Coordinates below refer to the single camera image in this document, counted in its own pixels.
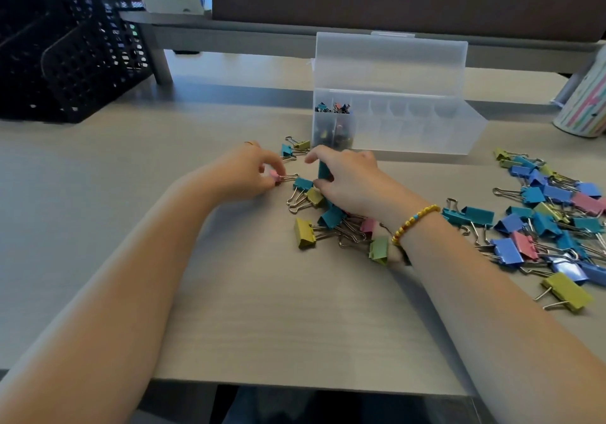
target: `hand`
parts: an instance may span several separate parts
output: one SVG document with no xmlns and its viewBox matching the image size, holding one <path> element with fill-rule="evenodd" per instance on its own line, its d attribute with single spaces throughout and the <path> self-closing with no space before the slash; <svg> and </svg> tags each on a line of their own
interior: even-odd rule
<svg viewBox="0 0 606 424">
<path fill-rule="evenodd" d="M 382 172 L 370 151 L 338 152 L 319 145 L 307 154 L 305 162 L 317 159 L 329 167 L 335 179 L 314 180 L 314 185 L 345 211 L 386 222 L 384 216 L 395 206 L 401 208 L 405 204 L 406 211 L 414 213 L 419 206 L 427 205 L 420 196 Z"/>
<path fill-rule="evenodd" d="M 278 174 L 286 175 L 279 155 L 263 150 L 257 142 L 247 142 L 187 177 L 211 189 L 216 203 L 250 199 L 275 187 L 274 179 L 261 175 L 264 163 L 271 165 Z"/>
</svg>

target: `yellow beaded bracelet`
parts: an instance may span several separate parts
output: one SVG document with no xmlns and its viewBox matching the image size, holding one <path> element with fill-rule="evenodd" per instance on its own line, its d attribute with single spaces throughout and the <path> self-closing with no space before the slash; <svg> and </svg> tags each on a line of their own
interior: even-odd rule
<svg viewBox="0 0 606 424">
<path fill-rule="evenodd" d="M 398 245 L 398 243 L 400 242 L 400 238 L 402 237 L 402 235 L 413 225 L 415 224 L 417 221 L 421 220 L 421 218 L 423 218 L 425 215 L 427 215 L 429 212 L 440 212 L 440 207 L 437 205 L 430 205 L 429 207 L 425 207 L 422 211 L 417 212 L 416 215 L 413 215 L 408 221 L 406 221 L 401 227 L 400 229 L 398 229 L 396 231 L 396 234 L 393 235 L 393 237 L 391 238 L 391 242 L 394 245 Z"/>
</svg>

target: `clear plastic box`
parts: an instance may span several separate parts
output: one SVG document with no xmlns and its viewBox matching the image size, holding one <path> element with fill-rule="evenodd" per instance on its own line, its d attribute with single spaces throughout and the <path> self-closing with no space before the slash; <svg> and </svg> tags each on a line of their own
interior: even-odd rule
<svg viewBox="0 0 606 424">
<path fill-rule="evenodd" d="M 467 43 L 319 32 L 312 145 L 468 154 L 486 120 L 462 98 Z"/>
</svg>

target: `black mesh desk organizer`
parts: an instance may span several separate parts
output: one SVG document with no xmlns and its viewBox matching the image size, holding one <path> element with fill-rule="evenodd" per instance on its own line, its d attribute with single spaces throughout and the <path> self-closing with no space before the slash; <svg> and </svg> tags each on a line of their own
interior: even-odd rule
<svg viewBox="0 0 606 424">
<path fill-rule="evenodd" d="M 77 123 L 152 73 L 132 0 L 0 0 L 0 119 Z"/>
</svg>

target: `desk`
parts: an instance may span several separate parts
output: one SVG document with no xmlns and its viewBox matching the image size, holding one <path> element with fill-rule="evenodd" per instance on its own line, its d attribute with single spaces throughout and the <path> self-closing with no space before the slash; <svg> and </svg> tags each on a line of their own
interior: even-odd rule
<svg viewBox="0 0 606 424">
<path fill-rule="evenodd" d="M 240 57 L 223 60 L 238 68 Z M 310 67 L 297 62 L 290 77 L 303 83 Z M 288 134 L 310 136 L 310 92 L 272 86 L 285 82 L 276 65 L 255 67 L 258 76 L 275 74 L 266 88 L 204 85 L 212 78 L 204 69 L 191 76 L 196 67 L 175 74 L 173 90 L 149 80 L 79 125 L 0 123 L 0 368 L 17 361 L 178 176 L 245 140 L 278 149 Z M 504 88 L 493 82 L 495 91 Z M 606 174 L 597 170 L 606 159 L 603 139 L 558 131 L 549 124 L 555 107 L 472 103 L 490 122 L 468 157 L 410 155 L 380 167 L 431 202 L 455 197 L 498 213 L 509 201 L 491 189 L 519 184 L 496 165 L 495 146 L 529 151 L 606 188 Z M 301 161 L 287 168 L 308 178 L 317 170 Z M 175 299 L 155 377 L 473 394 L 410 270 L 385 269 L 360 252 L 340 250 L 336 240 L 299 251 L 285 206 L 291 192 L 285 184 L 209 217 Z M 512 279 L 531 296 L 541 290 L 538 277 Z M 553 317 L 606 361 L 606 292 L 587 289 L 596 301 L 584 314 Z"/>
</svg>

